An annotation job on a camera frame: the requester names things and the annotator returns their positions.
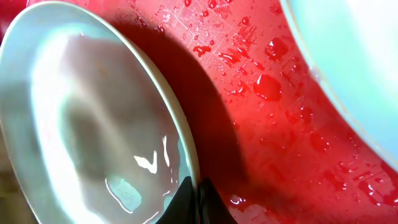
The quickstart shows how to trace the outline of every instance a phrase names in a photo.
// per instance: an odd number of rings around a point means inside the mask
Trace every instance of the red table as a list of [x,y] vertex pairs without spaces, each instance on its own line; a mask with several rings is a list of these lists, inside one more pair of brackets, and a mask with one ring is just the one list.
[[[0,0],[0,34],[26,5]],[[239,223],[398,223],[398,175],[340,118],[276,0],[75,0],[155,62]]]

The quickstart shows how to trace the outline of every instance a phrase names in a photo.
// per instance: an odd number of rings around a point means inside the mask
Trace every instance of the wet red surface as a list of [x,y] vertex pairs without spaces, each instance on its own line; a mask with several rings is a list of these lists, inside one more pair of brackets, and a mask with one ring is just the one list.
[[[35,2],[0,0],[0,32]],[[398,223],[398,175],[310,78],[276,0],[71,2],[158,66],[239,223]]]

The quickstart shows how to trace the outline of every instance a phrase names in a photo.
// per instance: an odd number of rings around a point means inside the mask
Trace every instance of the bowl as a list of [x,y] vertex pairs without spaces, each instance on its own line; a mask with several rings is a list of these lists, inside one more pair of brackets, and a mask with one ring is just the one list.
[[314,79],[362,140],[398,171],[398,2],[281,5]]
[[78,6],[23,10],[0,48],[0,120],[42,223],[155,223],[185,177],[192,134],[171,87],[134,43]]

